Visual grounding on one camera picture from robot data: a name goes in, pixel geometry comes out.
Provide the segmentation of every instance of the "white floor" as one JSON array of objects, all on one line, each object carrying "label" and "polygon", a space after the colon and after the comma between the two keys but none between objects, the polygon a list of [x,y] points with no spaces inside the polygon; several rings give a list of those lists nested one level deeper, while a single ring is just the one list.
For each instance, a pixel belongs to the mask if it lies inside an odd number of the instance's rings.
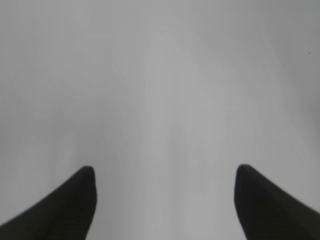
[{"label": "white floor", "polygon": [[0,3],[0,224],[83,165],[88,240],[244,240],[251,164],[320,211],[318,0]]}]

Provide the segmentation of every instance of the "gray surface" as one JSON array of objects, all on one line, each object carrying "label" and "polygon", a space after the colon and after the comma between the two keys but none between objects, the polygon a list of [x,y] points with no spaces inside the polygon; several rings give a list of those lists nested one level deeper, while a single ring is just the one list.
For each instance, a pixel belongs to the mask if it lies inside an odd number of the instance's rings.
[{"label": "gray surface", "polygon": [[241,163],[319,211],[319,23],[317,0],[1,1],[0,223],[83,165],[88,240],[244,240]]}]

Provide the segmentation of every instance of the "white background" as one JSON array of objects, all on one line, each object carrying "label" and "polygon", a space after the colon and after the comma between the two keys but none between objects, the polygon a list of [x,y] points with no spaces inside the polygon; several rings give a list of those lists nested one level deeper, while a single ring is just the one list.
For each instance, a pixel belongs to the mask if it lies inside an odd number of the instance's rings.
[{"label": "white background", "polygon": [[84,165],[88,240],[244,240],[242,163],[320,211],[319,23],[318,0],[1,1],[0,223]]}]

